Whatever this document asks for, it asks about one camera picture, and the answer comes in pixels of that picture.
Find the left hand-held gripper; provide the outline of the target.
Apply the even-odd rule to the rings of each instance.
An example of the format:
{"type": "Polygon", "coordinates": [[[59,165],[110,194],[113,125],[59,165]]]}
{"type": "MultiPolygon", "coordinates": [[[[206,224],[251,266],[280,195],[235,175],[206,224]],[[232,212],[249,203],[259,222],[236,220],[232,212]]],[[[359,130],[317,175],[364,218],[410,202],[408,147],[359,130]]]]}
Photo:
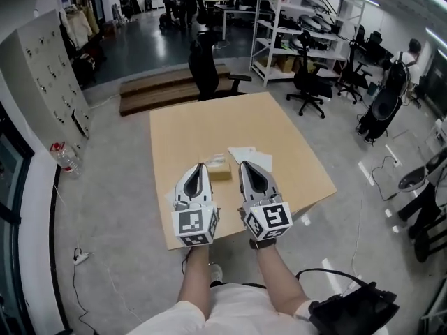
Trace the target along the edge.
{"type": "Polygon", "coordinates": [[[212,201],[212,185],[206,164],[188,169],[175,186],[175,210],[171,213],[174,235],[183,247],[210,245],[219,222],[219,208],[212,201]],[[188,203],[197,197],[207,204],[188,203]]]}

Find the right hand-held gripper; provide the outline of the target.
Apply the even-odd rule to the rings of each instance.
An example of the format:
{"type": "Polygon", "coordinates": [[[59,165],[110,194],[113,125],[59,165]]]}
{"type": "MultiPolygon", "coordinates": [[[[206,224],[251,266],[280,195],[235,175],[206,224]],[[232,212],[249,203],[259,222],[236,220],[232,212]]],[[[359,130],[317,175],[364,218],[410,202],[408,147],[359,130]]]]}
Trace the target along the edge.
{"type": "Polygon", "coordinates": [[[251,161],[242,161],[239,179],[245,203],[238,211],[251,239],[265,241],[287,232],[293,225],[291,210],[280,196],[271,198],[279,191],[270,172],[251,161]]]}

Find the person's right forearm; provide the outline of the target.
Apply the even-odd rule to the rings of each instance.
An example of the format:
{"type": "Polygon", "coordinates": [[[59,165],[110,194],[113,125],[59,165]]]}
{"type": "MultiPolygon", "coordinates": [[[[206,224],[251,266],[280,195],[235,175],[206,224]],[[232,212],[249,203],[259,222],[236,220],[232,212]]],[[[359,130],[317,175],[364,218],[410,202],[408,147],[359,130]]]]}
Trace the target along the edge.
{"type": "Polygon", "coordinates": [[[275,245],[256,250],[256,259],[272,305],[279,313],[294,315],[309,298],[286,266],[275,245]]]}

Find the black shoulder bag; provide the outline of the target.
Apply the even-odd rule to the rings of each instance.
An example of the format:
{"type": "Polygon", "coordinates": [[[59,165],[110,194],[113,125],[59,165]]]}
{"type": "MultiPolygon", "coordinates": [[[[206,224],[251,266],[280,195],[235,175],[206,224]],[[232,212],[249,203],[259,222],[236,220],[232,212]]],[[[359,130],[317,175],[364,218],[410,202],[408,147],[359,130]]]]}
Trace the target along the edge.
{"type": "Polygon", "coordinates": [[[295,277],[310,271],[343,276],[359,285],[346,296],[334,295],[309,305],[309,321],[320,335],[373,335],[400,309],[395,303],[396,294],[378,289],[375,282],[366,283],[342,271],[311,268],[299,271],[295,277]]]}

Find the person's left forearm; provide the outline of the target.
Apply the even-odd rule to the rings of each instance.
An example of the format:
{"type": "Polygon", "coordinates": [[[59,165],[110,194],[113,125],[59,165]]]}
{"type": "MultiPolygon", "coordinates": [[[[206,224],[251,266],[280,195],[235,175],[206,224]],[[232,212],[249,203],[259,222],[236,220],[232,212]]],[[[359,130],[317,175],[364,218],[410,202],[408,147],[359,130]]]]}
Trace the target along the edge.
{"type": "Polygon", "coordinates": [[[193,247],[187,257],[177,300],[196,306],[207,320],[210,316],[209,246],[193,247]]]}

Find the small cardboard box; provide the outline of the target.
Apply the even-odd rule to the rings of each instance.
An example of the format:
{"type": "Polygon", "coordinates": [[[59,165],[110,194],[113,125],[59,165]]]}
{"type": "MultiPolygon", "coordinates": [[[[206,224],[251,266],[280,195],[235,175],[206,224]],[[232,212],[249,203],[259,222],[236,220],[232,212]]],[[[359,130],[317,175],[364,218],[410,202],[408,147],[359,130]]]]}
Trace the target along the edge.
{"type": "Polygon", "coordinates": [[[232,178],[230,163],[208,163],[207,171],[210,181],[225,181],[232,178]]]}

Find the black wristwatch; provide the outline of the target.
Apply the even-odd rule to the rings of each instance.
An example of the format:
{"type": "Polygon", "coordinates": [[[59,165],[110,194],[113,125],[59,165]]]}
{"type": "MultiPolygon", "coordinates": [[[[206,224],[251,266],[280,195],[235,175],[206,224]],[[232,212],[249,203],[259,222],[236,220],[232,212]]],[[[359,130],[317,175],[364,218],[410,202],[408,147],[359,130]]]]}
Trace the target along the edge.
{"type": "Polygon", "coordinates": [[[277,243],[276,238],[270,238],[264,240],[254,240],[254,239],[249,240],[250,248],[256,251],[268,248],[270,246],[274,246],[276,243],[277,243]]]}

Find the wooden table with white legs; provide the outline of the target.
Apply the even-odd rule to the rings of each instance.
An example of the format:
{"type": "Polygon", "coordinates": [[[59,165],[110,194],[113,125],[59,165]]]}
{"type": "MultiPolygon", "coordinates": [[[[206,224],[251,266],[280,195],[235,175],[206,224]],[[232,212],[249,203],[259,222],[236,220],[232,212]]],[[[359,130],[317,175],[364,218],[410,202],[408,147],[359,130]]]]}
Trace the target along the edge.
{"type": "Polygon", "coordinates": [[[272,156],[272,175],[294,216],[337,191],[311,147],[268,93],[246,94],[152,110],[152,159],[166,246],[181,247],[174,235],[173,201],[166,196],[196,163],[255,147],[272,156]]]}

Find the person's white shoe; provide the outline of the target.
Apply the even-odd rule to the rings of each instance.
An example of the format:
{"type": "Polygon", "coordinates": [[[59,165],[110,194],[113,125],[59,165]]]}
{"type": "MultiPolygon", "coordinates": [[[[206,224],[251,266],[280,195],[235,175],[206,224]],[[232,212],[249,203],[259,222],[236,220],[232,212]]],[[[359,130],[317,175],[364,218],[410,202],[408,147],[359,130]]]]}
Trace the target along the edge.
{"type": "Polygon", "coordinates": [[[223,285],[223,270],[217,263],[209,264],[210,270],[210,287],[213,288],[218,285],[223,285]]]}

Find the person's black trousers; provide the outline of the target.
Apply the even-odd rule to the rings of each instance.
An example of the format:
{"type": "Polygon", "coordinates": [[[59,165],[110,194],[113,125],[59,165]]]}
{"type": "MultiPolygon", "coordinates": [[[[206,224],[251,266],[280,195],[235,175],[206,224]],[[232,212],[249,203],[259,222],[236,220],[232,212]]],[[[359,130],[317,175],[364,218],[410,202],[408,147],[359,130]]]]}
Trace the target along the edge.
{"type": "MultiPolygon", "coordinates": [[[[221,286],[221,285],[227,285],[227,283],[224,283],[222,281],[212,281],[210,283],[210,288],[221,286]]],[[[260,288],[260,289],[264,289],[264,290],[266,289],[266,287],[264,285],[257,284],[257,283],[242,283],[242,285],[253,287],[253,288],[260,288]]]]}

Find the brown wooden steps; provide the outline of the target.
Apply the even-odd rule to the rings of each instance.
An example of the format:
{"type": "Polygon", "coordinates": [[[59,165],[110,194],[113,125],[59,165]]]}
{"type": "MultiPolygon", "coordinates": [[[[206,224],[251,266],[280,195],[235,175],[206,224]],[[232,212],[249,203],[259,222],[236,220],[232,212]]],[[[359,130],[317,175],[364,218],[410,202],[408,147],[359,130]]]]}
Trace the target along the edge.
{"type": "Polygon", "coordinates": [[[122,83],[119,114],[139,112],[196,101],[199,89],[188,68],[158,73],[122,83]]]}

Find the person's white shirt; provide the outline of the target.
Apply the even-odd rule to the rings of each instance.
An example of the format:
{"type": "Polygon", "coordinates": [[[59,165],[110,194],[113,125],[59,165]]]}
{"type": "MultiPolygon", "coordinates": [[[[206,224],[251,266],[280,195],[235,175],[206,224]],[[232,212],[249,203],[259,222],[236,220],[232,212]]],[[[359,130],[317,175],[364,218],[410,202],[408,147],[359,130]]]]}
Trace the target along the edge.
{"type": "Polygon", "coordinates": [[[262,288],[228,283],[211,288],[210,296],[209,318],[179,301],[127,335],[318,335],[309,321],[310,301],[286,315],[275,310],[262,288]]]}

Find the large clear water bottle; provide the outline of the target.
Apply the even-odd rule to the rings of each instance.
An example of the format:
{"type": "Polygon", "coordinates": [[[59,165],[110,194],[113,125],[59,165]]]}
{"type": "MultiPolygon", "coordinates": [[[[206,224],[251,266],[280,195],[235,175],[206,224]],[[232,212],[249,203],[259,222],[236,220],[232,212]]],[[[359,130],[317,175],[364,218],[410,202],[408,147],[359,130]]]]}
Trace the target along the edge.
{"type": "Polygon", "coordinates": [[[79,178],[82,174],[82,162],[74,150],[65,142],[55,142],[50,147],[50,153],[70,177],[79,178]]]}

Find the white grey dome device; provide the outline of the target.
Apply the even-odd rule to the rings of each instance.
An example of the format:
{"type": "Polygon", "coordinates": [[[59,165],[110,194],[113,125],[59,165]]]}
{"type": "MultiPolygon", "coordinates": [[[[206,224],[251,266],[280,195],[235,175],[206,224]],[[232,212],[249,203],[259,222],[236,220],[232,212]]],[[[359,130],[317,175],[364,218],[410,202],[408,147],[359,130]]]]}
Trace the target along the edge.
{"type": "Polygon", "coordinates": [[[425,184],[427,170],[425,166],[421,166],[405,175],[398,183],[400,192],[409,193],[425,184]]]}

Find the white metal shelf rack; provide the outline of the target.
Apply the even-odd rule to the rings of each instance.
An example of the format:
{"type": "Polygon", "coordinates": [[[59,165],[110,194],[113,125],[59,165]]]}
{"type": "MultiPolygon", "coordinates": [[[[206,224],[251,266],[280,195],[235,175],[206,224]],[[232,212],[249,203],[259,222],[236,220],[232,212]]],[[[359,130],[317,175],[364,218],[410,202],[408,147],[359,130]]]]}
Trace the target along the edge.
{"type": "Polygon", "coordinates": [[[307,56],[328,67],[321,77],[336,80],[349,59],[349,43],[356,39],[365,10],[362,0],[257,0],[250,69],[263,84],[290,80],[294,74],[271,73],[275,55],[300,56],[298,36],[311,36],[307,56]]]}

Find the black framed window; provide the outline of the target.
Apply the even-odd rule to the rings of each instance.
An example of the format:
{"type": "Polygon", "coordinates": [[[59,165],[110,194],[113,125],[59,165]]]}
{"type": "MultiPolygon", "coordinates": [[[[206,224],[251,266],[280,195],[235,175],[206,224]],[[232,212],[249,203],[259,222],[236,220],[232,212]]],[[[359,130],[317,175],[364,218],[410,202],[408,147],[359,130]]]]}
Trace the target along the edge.
{"type": "Polygon", "coordinates": [[[22,289],[19,227],[34,151],[0,103],[0,335],[36,335],[22,289]]]}

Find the grey locker cabinet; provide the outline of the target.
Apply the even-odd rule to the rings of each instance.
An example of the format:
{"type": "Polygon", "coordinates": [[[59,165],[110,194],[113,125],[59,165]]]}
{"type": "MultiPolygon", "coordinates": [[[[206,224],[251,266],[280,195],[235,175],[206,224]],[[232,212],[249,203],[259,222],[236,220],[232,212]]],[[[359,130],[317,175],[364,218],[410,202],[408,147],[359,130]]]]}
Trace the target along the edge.
{"type": "Polygon", "coordinates": [[[91,112],[68,58],[56,11],[33,19],[0,43],[0,71],[43,146],[65,142],[82,156],[91,112]]]}

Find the hanging coats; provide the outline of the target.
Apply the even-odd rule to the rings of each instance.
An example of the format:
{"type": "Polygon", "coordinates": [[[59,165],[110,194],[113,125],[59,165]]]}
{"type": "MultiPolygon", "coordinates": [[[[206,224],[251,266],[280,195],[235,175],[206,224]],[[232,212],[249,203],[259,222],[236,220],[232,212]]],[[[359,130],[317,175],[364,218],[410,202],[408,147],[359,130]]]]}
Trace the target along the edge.
{"type": "Polygon", "coordinates": [[[95,74],[106,61],[103,34],[89,6],[71,5],[58,12],[62,39],[81,87],[96,82],[95,74]]]}

